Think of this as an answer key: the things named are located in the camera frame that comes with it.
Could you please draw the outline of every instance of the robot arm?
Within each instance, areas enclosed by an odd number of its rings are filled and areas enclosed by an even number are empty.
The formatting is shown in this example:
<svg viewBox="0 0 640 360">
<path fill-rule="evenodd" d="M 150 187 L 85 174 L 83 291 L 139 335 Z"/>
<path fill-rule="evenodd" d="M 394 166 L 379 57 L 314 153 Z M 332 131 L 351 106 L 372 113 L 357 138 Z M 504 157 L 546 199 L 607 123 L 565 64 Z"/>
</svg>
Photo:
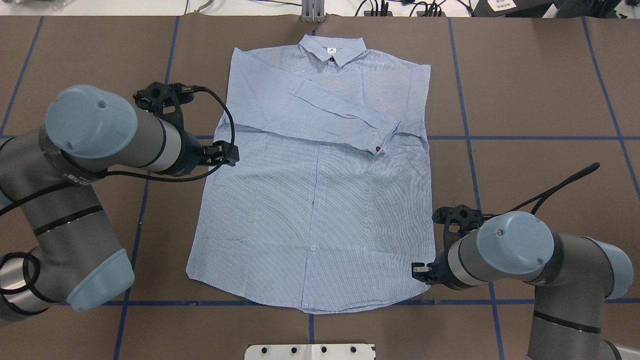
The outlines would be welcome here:
<svg viewBox="0 0 640 360">
<path fill-rule="evenodd" d="M 73 86 L 51 104 L 45 126 L 0 145 L 0 202 L 44 193 L 21 206 L 40 246 L 0 257 L 0 326 L 63 300 L 86 311 L 131 286 L 129 258 L 91 187 L 108 167 L 183 176 L 198 165 L 235 164 L 237 147 L 202 146 L 184 130 L 180 105 L 199 89 L 153 83 L 136 93 L 134 108 Z M 164 113 L 169 106 L 175 111 Z"/>
<path fill-rule="evenodd" d="M 477 230 L 445 247 L 434 262 L 412 264 L 414 278 L 454 290 L 505 278 L 534 285 L 527 360 L 640 359 L 637 350 L 600 336 L 604 300 L 621 297 L 633 281 L 631 261 L 622 250 L 554 233 L 521 211 L 486 222 L 464 205 L 436 213 L 436 222 L 455 218 L 453 223 Z"/>
</svg>

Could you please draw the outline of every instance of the shirt placket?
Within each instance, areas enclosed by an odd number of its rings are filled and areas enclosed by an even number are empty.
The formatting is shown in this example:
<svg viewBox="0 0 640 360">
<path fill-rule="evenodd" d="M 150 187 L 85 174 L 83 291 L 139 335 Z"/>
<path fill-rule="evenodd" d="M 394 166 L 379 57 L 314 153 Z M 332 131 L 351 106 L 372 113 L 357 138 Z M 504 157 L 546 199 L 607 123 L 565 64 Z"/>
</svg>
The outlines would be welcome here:
<svg viewBox="0 0 640 360">
<path fill-rule="evenodd" d="M 309 224 L 308 224 L 308 230 L 307 230 L 307 261 L 305 264 L 305 274 L 304 274 L 304 281 L 303 281 L 303 287 L 302 287 L 302 296 L 301 296 L 301 308 L 303 309 L 313 309 L 313 306 L 315 306 L 315 297 L 316 294 L 313 293 L 313 284 L 315 283 L 315 280 L 313 279 L 313 276 L 315 274 L 314 268 L 316 267 L 316 257 L 318 256 L 319 252 L 322 251 L 321 246 L 318 244 L 318 237 L 316 236 L 316 234 L 318 233 L 318 229 L 317 229 L 317 221 L 315 220 L 319 215 L 318 215 L 318 210 L 319 210 L 319 198 L 320 198 L 320 194 L 321 194 L 321 176 L 320 176 L 320 162 L 321 162 L 321 157 L 320 157 L 320 153 L 321 153 L 321 149 L 322 149 L 322 145 L 321 142 L 317 142 L 316 144 L 316 169 L 314 171 L 314 182 L 313 182 L 313 189 L 312 189 L 312 196 L 311 198 L 311 214 L 309 216 Z"/>
<path fill-rule="evenodd" d="M 338 65 L 335 63 L 335 59 L 333 56 L 326 61 L 326 66 L 324 67 L 325 74 L 335 74 L 338 72 Z"/>
</svg>

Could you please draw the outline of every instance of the shirt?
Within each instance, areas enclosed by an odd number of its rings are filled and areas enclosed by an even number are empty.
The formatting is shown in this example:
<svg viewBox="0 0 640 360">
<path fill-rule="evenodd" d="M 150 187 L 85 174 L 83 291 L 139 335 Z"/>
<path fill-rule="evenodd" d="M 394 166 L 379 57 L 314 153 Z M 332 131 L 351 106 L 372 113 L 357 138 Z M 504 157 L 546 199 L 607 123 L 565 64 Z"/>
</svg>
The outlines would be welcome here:
<svg viewBox="0 0 640 360">
<path fill-rule="evenodd" d="M 387 306 L 429 287 L 435 256 L 424 108 L 429 65 L 359 39 L 232 56 L 240 161 L 207 178 L 187 274 L 313 314 Z M 229 139 L 223 116 L 214 139 Z"/>
</svg>

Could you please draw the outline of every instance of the blue joint cover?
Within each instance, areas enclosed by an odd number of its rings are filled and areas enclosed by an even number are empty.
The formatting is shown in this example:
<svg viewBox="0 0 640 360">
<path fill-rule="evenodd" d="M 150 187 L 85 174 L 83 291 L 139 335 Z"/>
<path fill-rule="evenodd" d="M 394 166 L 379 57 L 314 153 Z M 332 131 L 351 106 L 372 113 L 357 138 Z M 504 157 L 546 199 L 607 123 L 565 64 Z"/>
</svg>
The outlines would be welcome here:
<svg viewBox="0 0 640 360">
<path fill-rule="evenodd" d="M 583 236 L 585 239 L 589 239 L 596 243 L 602 252 L 607 256 L 611 263 L 611 270 L 613 270 L 613 290 L 609 294 L 607 299 L 617 299 L 622 297 L 629 290 L 629 286 L 634 282 L 634 266 L 627 254 L 619 247 L 615 247 L 608 243 L 596 241 L 587 236 Z"/>
<path fill-rule="evenodd" d="M 87 311 L 113 299 L 133 285 L 127 251 L 120 249 L 93 269 L 67 297 L 76 311 Z"/>
<path fill-rule="evenodd" d="M 497 216 L 477 231 L 476 243 L 482 258 L 506 274 L 539 270 L 554 253 L 551 230 L 530 213 L 512 211 Z"/>
<path fill-rule="evenodd" d="M 65 152 L 86 159 L 113 155 L 131 142 L 138 117 L 123 97 L 89 85 L 64 89 L 49 105 L 47 135 Z"/>
</svg>

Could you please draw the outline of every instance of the shirt sleeve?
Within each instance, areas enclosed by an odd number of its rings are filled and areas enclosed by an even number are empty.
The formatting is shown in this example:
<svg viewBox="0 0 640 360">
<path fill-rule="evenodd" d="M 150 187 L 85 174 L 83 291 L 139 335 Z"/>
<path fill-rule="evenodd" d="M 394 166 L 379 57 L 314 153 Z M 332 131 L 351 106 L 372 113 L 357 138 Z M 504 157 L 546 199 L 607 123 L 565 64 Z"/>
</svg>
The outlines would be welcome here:
<svg viewBox="0 0 640 360">
<path fill-rule="evenodd" d="M 380 152 L 400 123 L 239 49 L 231 59 L 227 106 L 239 125 L 282 136 L 341 143 L 372 154 Z"/>
</svg>

